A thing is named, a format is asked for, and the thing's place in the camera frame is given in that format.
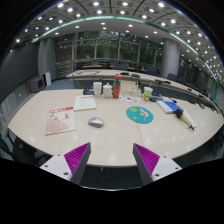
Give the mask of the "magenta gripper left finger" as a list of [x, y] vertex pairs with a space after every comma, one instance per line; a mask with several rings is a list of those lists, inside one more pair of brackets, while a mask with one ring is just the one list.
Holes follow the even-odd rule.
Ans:
[[86, 143], [66, 154], [54, 155], [41, 169], [79, 185], [90, 154], [91, 144]]

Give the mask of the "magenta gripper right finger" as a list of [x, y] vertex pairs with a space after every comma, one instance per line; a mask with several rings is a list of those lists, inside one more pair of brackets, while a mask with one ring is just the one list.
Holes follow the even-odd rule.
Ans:
[[136, 143], [133, 144], [133, 155], [143, 185], [148, 185], [181, 170], [181, 167], [171, 158], [159, 156]]

